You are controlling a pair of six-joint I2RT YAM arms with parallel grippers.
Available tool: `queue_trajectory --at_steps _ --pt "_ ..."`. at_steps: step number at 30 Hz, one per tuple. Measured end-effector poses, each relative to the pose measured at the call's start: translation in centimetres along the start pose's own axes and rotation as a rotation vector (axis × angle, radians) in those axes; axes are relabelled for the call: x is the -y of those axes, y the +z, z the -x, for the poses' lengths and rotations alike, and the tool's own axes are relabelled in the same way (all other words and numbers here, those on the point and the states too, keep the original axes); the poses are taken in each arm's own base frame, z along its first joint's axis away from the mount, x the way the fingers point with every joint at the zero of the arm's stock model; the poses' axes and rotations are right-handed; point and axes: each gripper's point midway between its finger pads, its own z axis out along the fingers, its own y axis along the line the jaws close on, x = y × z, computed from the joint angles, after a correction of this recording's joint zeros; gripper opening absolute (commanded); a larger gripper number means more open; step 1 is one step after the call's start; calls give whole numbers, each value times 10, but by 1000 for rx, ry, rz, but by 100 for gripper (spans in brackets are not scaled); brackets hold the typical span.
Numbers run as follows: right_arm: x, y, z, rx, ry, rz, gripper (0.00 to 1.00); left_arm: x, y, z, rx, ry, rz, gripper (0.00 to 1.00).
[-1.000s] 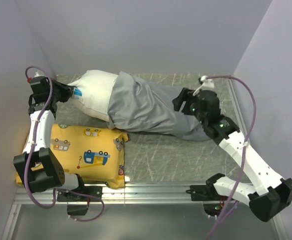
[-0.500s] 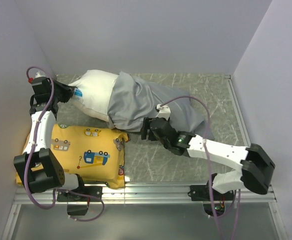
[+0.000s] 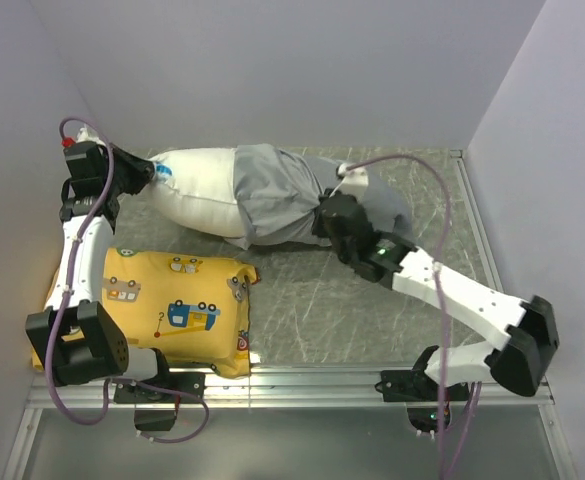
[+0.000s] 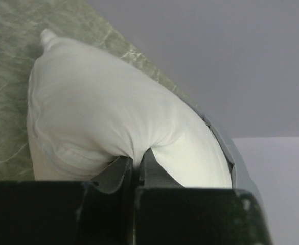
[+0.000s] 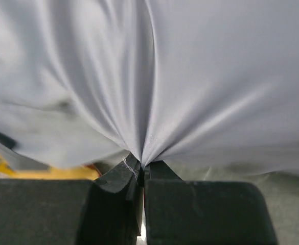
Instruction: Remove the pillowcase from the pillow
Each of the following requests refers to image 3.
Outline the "white pillow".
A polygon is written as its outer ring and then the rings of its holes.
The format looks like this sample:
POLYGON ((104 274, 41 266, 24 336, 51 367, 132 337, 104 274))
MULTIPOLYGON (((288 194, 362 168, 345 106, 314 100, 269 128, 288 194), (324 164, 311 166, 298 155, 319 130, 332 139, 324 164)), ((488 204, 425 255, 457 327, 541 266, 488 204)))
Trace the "white pillow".
POLYGON ((233 148, 170 150, 150 161, 155 174, 144 195, 163 216, 218 237, 246 234, 234 192, 233 148))

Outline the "grey pillowcase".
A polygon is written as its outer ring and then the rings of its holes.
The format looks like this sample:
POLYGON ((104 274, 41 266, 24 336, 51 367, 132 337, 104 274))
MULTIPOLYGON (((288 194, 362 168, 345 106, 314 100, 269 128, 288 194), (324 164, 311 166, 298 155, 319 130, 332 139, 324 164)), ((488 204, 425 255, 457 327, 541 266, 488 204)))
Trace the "grey pillowcase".
POLYGON ((313 226, 320 198, 339 183, 341 164, 269 144, 237 147, 233 189, 243 233, 226 241, 244 250, 287 242, 328 247, 313 226))

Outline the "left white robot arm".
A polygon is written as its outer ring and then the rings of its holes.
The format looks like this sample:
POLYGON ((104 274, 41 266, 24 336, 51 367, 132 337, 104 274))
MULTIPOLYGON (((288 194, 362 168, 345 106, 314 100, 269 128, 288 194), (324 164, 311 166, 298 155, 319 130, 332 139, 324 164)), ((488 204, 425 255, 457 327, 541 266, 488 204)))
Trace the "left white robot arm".
POLYGON ((124 378, 138 381, 149 401, 164 401, 174 386, 165 358, 156 349, 132 346, 102 299, 118 198, 140 193, 153 179, 154 165, 93 140, 66 138, 63 153, 69 170, 59 212, 63 252, 43 310, 26 319, 34 357, 56 387, 124 378))

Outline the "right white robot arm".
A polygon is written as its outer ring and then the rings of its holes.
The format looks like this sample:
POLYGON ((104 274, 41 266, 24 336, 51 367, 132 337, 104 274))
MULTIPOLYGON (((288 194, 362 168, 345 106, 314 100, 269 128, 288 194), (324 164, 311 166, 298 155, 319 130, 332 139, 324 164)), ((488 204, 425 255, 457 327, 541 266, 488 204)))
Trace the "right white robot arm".
POLYGON ((453 347, 443 338, 427 348, 412 369, 418 396, 432 400, 446 388, 490 380, 522 397, 536 395, 560 345, 548 300, 507 295, 437 263, 414 243, 374 229, 352 195, 322 196, 316 222, 358 276, 436 307, 444 322, 457 320, 481 336, 479 343, 453 347))

